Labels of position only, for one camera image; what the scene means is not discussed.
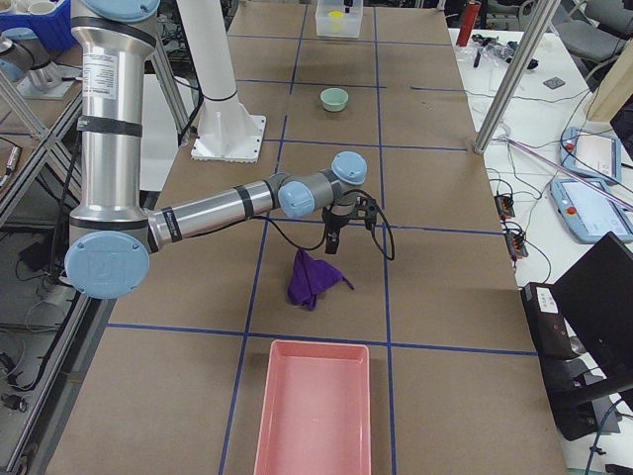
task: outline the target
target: purple cloth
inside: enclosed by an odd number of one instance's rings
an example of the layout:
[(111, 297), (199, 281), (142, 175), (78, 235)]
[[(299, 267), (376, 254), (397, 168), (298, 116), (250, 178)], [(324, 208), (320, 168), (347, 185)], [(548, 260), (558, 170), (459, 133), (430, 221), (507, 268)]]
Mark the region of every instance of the purple cloth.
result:
[(308, 310), (317, 306), (317, 295), (340, 281), (354, 290), (352, 283), (336, 267), (324, 260), (312, 259), (302, 249), (295, 255), (293, 278), (288, 286), (288, 298), (293, 305), (305, 305)]

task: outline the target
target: blue bin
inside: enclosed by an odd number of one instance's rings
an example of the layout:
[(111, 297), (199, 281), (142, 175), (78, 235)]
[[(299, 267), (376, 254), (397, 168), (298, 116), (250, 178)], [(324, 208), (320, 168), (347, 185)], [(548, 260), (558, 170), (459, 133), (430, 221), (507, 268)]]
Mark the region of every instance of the blue bin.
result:
[(64, 51), (76, 44), (70, 33), (70, 0), (60, 0), (60, 5), (48, 15), (0, 14), (0, 30), (30, 28), (48, 50)]

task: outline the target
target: label sticker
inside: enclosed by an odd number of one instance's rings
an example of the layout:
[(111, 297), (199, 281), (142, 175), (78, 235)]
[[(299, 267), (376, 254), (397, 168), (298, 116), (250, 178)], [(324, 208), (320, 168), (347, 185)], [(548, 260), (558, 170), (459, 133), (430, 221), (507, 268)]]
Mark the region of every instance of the label sticker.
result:
[(538, 306), (541, 308), (541, 312), (546, 314), (558, 314), (558, 306), (550, 289), (543, 287), (536, 288), (536, 296), (538, 297)]
[(83, 55), (83, 96), (117, 99), (117, 62), (110, 54)]

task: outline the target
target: green bowl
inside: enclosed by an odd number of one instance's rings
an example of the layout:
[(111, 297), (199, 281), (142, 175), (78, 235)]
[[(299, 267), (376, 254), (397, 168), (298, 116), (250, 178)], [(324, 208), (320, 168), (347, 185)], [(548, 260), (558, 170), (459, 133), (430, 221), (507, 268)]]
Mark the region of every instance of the green bowl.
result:
[(320, 93), (320, 102), (328, 112), (340, 112), (345, 109), (349, 95), (338, 87), (330, 87)]

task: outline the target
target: light blue joint cap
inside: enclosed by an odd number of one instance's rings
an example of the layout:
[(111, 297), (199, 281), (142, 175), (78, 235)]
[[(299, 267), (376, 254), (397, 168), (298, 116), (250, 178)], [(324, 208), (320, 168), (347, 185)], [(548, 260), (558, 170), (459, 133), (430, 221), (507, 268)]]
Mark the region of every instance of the light blue joint cap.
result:
[(143, 281), (149, 254), (135, 237), (99, 231), (76, 241), (64, 263), (66, 275), (79, 292), (95, 299), (118, 299)]
[(305, 184), (291, 181), (279, 189), (279, 204), (288, 218), (297, 220), (315, 210), (315, 195)]
[(11, 82), (19, 81), (27, 74), (12, 62), (3, 61), (2, 59), (0, 59), (0, 69), (2, 69), (2, 72), (7, 75)]
[(160, 0), (81, 0), (102, 17), (119, 23), (138, 23), (156, 14)]
[(33, 30), (30, 28), (12, 28), (10, 30), (5, 30), (3, 33), (9, 40), (26, 41), (38, 39), (38, 36), (33, 33)]
[(362, 185), (367, 176), (367, 162), (355, 151), (342, 151), (334, 158), (332, 171), (345, 183)]

